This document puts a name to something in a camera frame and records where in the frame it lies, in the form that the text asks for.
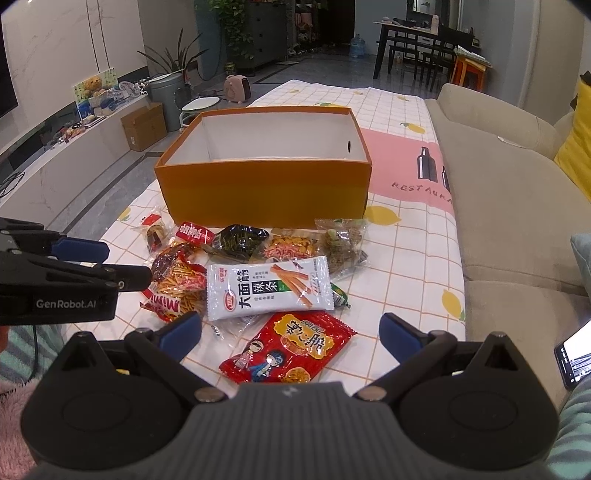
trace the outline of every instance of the cable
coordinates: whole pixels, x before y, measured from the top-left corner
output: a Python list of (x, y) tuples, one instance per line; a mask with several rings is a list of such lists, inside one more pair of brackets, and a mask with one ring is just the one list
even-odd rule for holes
[(35, 358), (33, 359), (33, 368), (31, 369), (31, 375), (27, 378), (26, 384), (29, 383), (37, 375), (39, 370), (39, 341), (37, 340), (37, 325), (33, 325), (33, 343), (35, 345)]
[(0, 181), (0, 199), (12, 192), (24, 176), (25, 173), (23, 171), (19, 171), (16, 173), (11, 173), (7, 178)]
[(222, 35), (223, 35), (223, 30), (222, 30), (222, 22), (220, 22), (220, 50), (219, 53), (217, 54), (217, 64), (216, 64), (216, 69), (213, 71), (212, 76), (210, 76), (208, 79), (204, 79), (201, 74), (199, 73), (199, 68), (197, 68), (197, 75), (199, 75), (199, 78), (201, 78), (202, 81), (204, 82), (208, 82), (209, 80), (211, 80), (212, 78), (214, 78), (217, 75), (217, 69), (220, 67), (220, 62), (222, 61)]

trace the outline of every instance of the pink rectangle print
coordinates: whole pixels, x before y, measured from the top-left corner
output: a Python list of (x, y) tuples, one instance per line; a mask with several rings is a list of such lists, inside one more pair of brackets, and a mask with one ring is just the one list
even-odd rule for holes
[[(445, 188), (443, 160), (436, 143), (361, 129), (372, 159), (369, 192), (405, 202), (422, 202), (453, 215), (452, 195)], [(425, 173), (428, 160), (421, 157), (422, 148), (428, 149), (436, 172)]]

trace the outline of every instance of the snack bag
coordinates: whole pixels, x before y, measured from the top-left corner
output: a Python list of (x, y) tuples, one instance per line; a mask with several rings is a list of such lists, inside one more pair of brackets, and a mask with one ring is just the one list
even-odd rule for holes
[(144, 290), (148, 301), (139, 306), (155, 312), (165, 322), (172, 322), (192, 310), (203, 316), (206, 311), (206, 272), (205, 267), (189, 264), (179, 255), (167, 275)]
[(328, 259), (330, 278), (346, 278), (353, 274), (355, 267), (365, 265), (368, 256), (361, 250), (361, 242), (367, 227), (366, 220), (315, 221), (322, 234), (320, 247)]
[(249, 263), (287, 262), (323, 255), (320, 234), (307, 230), (274, 228), (271, 236), (253, 253)]
[(203, 249), (209, 254), (246, 262), (267, 238), (269, 233), (262, 228), (236, 223), (217, 233), (212, 243), (204, 245)]
[(210, 244), (213, 241), (213, 237), (213, 232), (207, 230), (205, 227), (191, 222), (184, 222), (178, 227), (175, 236), (168, 241), (168, 247), (162, 250), (151, 261), (148, 261), (148, 265), (150, 265), (150, 269), (152, 270), (152, 279), (162, 281), (167, 275), (168, 269), (179, 257), (183, 257), (188, 263), (191, 263), (192, 256), (197, 253), (203, 244)]
[(333, 310), (326, 257), (207, 267), (209, 320), (286, 310)]
[(142, 218), (139, 226), (133, 227), (133, 229), (139, 230), (144, 235), (148, 252), (154, 254), (166, 247), (166, 239), (174, 227), (171, 222), (172, 220), (164, 218), (162, 209), (156, 207)]
[(356, 332), (325, 312), (276, 313), (220, 370), (236, 383), (312, 380)]

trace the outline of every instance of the white snack package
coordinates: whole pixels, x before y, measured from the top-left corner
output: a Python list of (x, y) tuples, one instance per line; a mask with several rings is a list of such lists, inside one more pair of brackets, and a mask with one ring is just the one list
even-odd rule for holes
[(207, 314), (211, 321), (334, 307), (326, 257), (207, 267)]

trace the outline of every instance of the beige sofa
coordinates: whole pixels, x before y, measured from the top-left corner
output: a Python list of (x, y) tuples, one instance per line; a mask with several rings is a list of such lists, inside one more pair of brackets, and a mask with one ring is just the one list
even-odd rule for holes
[(427, 106), (456, 213), (467, 339), (509, 334), (561, 408), (554, 347), (591, 318), (570, 246), (573, 233), (591, 232), (591, 204), (552, 161), (572, 114), (552, 127), (451, 84)]

